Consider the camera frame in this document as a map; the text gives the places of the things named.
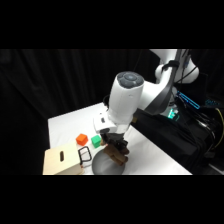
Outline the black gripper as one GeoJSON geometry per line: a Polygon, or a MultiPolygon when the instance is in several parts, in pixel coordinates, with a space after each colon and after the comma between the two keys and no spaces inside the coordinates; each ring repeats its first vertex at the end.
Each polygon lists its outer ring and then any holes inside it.
{"type": "Polygon", "coordinates": [[[113,145],[122,155],[128,155],[130,151],[127,148],[128,142],[124,139],[123,134],[104,133],[101,135],[100,146],[113,145]]]}

